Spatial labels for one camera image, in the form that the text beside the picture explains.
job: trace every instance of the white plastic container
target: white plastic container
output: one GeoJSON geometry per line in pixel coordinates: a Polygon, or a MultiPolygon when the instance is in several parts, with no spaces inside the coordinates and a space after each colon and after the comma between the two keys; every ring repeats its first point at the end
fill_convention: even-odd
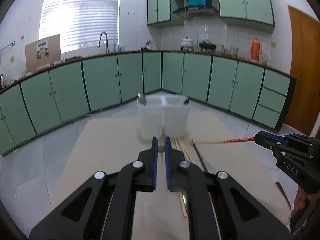
{"type": "Polygon", "coordinates": [[[166,95],[164,105],[164,133],[169,137],[180,138],[186,132],[190,110],[190,100],[182,95],[166,95]]]}
{"type": "Polygon", "coordinates": [[[151,140],[153,136],[158,139],[162,136],[163,101],[160,95],[146,96],[146,105],[137,100],[138,126],[144,140],[151,140]]]}

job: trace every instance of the window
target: window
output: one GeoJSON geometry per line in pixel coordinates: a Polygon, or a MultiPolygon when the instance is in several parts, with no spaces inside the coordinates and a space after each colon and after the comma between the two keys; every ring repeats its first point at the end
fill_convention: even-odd
{"type": "Polygon", "coordinates": [[[119,1],[44,0],[39,39],[60,34],[61,53],[97,46],[102,31],[109,44],[119,43],[119,1]]]}

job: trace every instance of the range hood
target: range hood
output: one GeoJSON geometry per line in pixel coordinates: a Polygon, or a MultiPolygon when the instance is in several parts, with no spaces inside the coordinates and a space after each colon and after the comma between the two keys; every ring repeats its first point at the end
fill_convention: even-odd
{"type": "Polygon", "coordinates": [[[174,11],[173,13],[185,19],[220,15],[219,11],[215,7],[209,5],[186,6],[174,11]]]}

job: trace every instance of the human hand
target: human hand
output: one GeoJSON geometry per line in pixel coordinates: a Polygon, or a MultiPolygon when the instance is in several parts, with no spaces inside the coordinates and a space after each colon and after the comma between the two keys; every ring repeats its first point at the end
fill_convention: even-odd
{"type": "Polygon", "coordinates": [[[306,204],[306,199],[310,201],[317,201],[320,199],[320,191],[316,194],[307,194],[301,187],[298,187],[296,198],[293,202],[295,210],[303,209],[306,204]]]}

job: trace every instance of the white pot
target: white pot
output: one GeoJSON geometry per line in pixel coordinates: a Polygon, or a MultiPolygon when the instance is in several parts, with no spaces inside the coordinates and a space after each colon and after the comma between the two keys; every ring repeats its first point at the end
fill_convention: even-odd
{"type": "Polygon", "coordinates": [[[189,37],[186,37],[181,41],[181,47],[182,48],[193,48],[193,40],[189,39],[189,37]]]}

